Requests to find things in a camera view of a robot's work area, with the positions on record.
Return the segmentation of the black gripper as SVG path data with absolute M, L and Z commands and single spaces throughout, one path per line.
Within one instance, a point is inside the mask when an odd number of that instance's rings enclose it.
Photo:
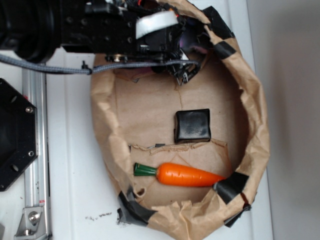
M 180 84 L 200 70 L 192 52 L 208 53 L 209 22 L 186 0 L 64 0 L 61 46 L 70 53 L 103 54 L 89 72 L 151 68 L 168 71 Z

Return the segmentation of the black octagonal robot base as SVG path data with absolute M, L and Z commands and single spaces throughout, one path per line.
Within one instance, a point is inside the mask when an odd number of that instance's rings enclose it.
M 0 80 L 0 191 L 7 191 L 37 157 L 37 108 Z

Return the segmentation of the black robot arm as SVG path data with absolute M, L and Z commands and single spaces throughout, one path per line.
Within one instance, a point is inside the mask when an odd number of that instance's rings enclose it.
M 3 0 L 0 48 L 17 59 L 2 63 L 46 74 L 93 75 L 111 69 L 168 71 L 180 84 L 200 70 L 182 47 L 187 20 L 205 20 L 197 8 L 173 0 Z M 45 66 L 58 48 L 103 54 L 106 64 L 81 68 Z

